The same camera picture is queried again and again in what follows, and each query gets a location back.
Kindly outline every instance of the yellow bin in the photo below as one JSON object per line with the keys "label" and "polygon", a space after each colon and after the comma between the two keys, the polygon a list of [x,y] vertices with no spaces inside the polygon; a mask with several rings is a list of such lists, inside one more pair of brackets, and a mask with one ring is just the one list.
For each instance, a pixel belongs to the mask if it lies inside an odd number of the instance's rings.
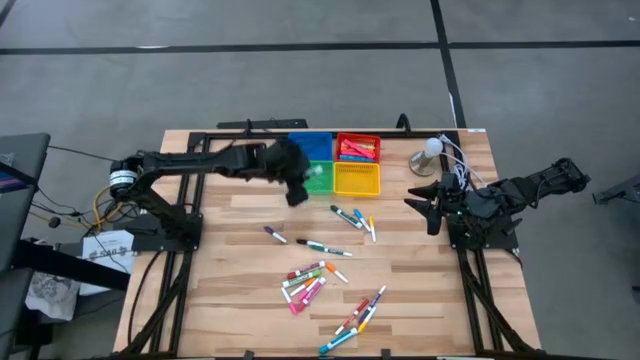
{"label": "yellow bin", "polygon": [[333,192],[340,196],[380,195],[380,165],[358,162],[333,163]]}

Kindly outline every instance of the yellow marker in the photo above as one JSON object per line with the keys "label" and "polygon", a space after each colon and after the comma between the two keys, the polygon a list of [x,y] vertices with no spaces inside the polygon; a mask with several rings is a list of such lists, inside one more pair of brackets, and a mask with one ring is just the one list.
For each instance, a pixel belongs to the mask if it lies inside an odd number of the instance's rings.
{"label": "yellow marker", "polygon": [[373,227],[373,216],[369,216],[369,227],[371,227],[371,239],[376,242],[376,228]]}
{"label": "yellow marker", "polygon": [[360,324],[360,327],[358,327],[358,334],[362,333],[364,331],[364,329],[367,327],[367,324],[369,323],[369,320],[371,320],[371,317],[373,316],[373,313],[376,312],[377,308],[378,307],[374,307],[373,309],[371,309],[371,312],[369,313],[369,315],[367,315],[367,317],[364,319],[362,324]]}

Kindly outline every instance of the concrete floor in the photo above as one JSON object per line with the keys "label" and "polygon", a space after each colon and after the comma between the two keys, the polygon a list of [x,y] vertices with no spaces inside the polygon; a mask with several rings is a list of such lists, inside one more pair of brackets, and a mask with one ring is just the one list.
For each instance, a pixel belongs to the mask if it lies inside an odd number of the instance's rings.
{"label": "concrete floor", "polygon": [[[633,0],[441,2],[450,41],[640,39]],[[3,48],[436,39],[426,0],[18,0],[0,28]],[[487,128],[501,176],[570,156],[593,179],[588,191],[525,211],[518,229],[543,347],[636,359],[639,212],[595,206],[590,193],[640,168],[640,50],[452,57],[467,125]],[[0,80],[2,134],[45,131],[53,144],[110,157],[157,149],[168,128],[246,118],[386,127],[405,112],[414,127],[454,125],[438,50],[0,56]],[[51,150],[42,187],[88,209],[108,166]],[[81,233],[30,220],[25,235],[71,242]],[[47,355],[109,353],[121,306],[60,326]]]}

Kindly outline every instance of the green marker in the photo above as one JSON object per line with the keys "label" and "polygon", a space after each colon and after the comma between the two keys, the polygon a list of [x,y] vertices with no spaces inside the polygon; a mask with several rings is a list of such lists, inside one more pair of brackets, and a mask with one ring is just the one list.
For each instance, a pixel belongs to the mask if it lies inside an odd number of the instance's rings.
{"label": "green marker", "polygon": [[306,274],[302,274],[302,275],[298,276],[297,278],[293,278],[291,280],[283,281],[282,282],[282,287],[283,288],[288,288],[289,286],[298,285],[298,284],[300,284],[301,282],[303,282],[305,280],[311,279],[311,278],[316,277],[316,276],[320,276],[320,274],[322,274],[322,271],[320,269],[313,270],[312,272],[308,272]]}
{"label": "green marker", "polygon": [[340,251],[340,250],[336,250],[336,249],[329,249],[329,248],[326,248],[324,246],[309,245],[309,247],[312,248],[313,250],[322,251],[322,252],[328,252],[330,254],[336,254],[336,255],[342,255],[342,256],[353,256],[352,253],[349,253],[349,252],[346,252],[346,251]]}

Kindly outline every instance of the wood plank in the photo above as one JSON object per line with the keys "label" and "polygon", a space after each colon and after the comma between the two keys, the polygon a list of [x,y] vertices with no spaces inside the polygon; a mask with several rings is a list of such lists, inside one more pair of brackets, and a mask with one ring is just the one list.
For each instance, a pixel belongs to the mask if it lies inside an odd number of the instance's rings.
{"label": "wood plank", "polygon": [[[184,152],[188,134],[189,130],[167,131],[161,151]],[[497,180],[487,134],[460,130],[459,135],[473,169],[487,182]],[[212,148],[228,143],[214,141]],[[332,355],[377,355],[381,348],[389,348],[395,355],[471,354],[462,282],[446,228],[438,236],[428,236],[424,219],[402,202],[410,197],[408,188],[440,178],[440,172],[419,178],[408,169],[408,157],[423,144],[424,139],[382,141],[382,194],[372,199],[314,196],[292,209],[286,205],[285,189],[277,184],[208,175],[202,204],[205,228],[193,259],[178,355],[241,356],[250,349],[257,356],[314,356],[360,301],[373,297],[383,284],[387,291],[367,331]],[[154,189],[174,201],[179,180],[162,178]],[[354,229],[329,211],[330,204],[373,215],[378,242],[373,244],[364,230]],[[264,225],[273,227],[290,243],[275,241],[264,233]],[[296,238],[320,241],[350,251],[354,257],[315,252],[295,244]],[[486,257],[496,305],[525,341],[539,346],[519,265],[503,251],[486,251]],[[116,351],[126,346],[133,297],[150,259],[151,254],[136,258]],[[349,284],[325,271],[325,288],[310,307],[293,316],[279,284],[287,272],[318,260],[333,263],[349,278]],[[134,333],[155,308],[163,266],[164,255],[151,269],[143,288]],[[171,311],[166,319],[161,347],[165,349]],[[482,322],[485,346],[490,348],[486,321]]]}

